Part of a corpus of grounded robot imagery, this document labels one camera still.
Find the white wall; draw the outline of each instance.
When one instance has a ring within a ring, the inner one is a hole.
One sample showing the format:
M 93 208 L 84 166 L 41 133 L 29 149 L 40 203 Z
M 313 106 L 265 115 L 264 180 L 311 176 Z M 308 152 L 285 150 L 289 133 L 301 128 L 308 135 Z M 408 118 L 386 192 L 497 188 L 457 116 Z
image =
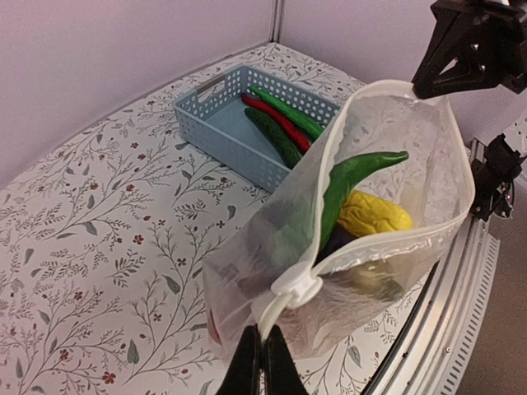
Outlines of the white wall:
M 0 188 L 130 100 L 268 38 L 272 0 L 0 1 Z
M 286 0 L 282 42 L 372 82 L 410 81 L 436 20 L 432 0 Z M 489 142 L 527 107 L 527 92 L 502 86 L 452 95 L 465 141 Z

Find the translucent zipper bag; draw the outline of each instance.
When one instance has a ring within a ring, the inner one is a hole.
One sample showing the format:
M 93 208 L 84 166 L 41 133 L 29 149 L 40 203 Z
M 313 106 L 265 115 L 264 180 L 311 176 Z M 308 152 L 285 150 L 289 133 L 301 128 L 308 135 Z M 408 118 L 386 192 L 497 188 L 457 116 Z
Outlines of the translucent zipper bag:
M 362 237 L 315 266 L 329 172 L 358 154 L 409 158 L 355 189 L 399 204 L 411 230 Z M 212 349 L 228 361 L 243 329 L 276 323 L 295 358 L 319 356 L 402 297 L 437 262 L 469 212 L 472 173 L 446 97 L 412 84 L 357 91 L 276 192 L 203 265 Z

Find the blue plastic basket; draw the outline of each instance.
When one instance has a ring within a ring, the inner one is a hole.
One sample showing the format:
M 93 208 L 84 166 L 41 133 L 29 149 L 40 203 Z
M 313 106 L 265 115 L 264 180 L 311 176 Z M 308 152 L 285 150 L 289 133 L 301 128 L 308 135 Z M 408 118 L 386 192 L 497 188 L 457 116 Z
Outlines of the blue plastic basket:
M 252 67 L 239 66 L 174 102 L 183 138 L 269 192 L 289 173 L 265 136 L 245 117 L 240 94 L 256 85 L 326 126 L 338 106 Z

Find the tablecloth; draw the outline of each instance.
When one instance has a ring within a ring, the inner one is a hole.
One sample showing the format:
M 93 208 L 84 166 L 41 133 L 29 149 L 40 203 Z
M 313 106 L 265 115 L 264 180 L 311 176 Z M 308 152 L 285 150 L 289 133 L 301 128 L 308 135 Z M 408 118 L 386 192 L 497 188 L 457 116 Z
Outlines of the tablecloth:
M 361 83 L 279 44 L 174 81 L 81 132 L 0 192 L 0 393 L 214 394 L 201 264 L 266 192 L 179 136 L 171 104 L 245 63 L 343 103 Z M 422 284 L 299 360 L 310 393 L 357 394 Z

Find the dark green cucumber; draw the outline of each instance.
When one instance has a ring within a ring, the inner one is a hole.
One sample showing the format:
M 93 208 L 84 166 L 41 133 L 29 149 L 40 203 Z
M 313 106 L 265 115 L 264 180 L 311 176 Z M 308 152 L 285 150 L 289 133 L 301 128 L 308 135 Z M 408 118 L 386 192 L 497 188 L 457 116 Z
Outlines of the dark green cucumber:
M 314 119 L 305 115 L 298 109 L 291 107 L 287 103 L 284 103 L 280 99 L 277 99 L 270 93 L 262 91 L 254 85 L 250 86 L 249 89 L 265 103 L 271 105 L 272 107 L 280 111 L 282 114 L 284 114 L 296 126 L 304 129 L 304 131 L 309 135 L 312 140 L 316 140 L 324 131 L 324 128 L 322 128 Z
M 284 165 L 288 169 L 295 167 L 302 158 L 302 155 L 282 128 L 280 128 L 280 125 L 266 113 L 257 109 L 245 109 L 245 115 L 274 146 L 274 149 L 277 150 L 282 158 Z
M 340 215 L 340 210 L 352 189 L 377 170 L 397 165 L 407 158 L 408 153 L 406 151 L 372 152 L 353 156 L 331 169 L 329 186 L 324 193 L 319 249 L 323 249 L 328 243 L 331 231 Z

